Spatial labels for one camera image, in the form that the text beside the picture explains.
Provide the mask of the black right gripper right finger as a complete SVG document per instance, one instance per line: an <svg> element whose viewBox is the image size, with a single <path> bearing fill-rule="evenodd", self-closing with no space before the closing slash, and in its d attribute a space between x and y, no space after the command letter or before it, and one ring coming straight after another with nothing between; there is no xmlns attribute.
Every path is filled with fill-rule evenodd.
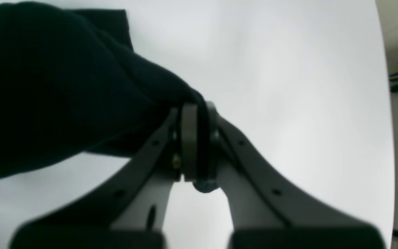
<svg viewBox="0 0 398 249"><path fill-rule="evenodd" d="M275 170L207 102L207 179L226 194L230 249L384 249L378 230L308 194Z"/></svg>

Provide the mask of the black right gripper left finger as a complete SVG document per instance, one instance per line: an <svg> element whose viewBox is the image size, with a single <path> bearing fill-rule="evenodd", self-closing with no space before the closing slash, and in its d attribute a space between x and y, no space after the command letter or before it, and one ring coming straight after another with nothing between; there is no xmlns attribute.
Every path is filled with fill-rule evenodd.
<svg viewBox="0 0 398 249"><path fill-rule="evenodd" d="M11 249L164 249L173 184L198 177L198 107L174 110L116 174L73 203L23 225Z"/></svg>

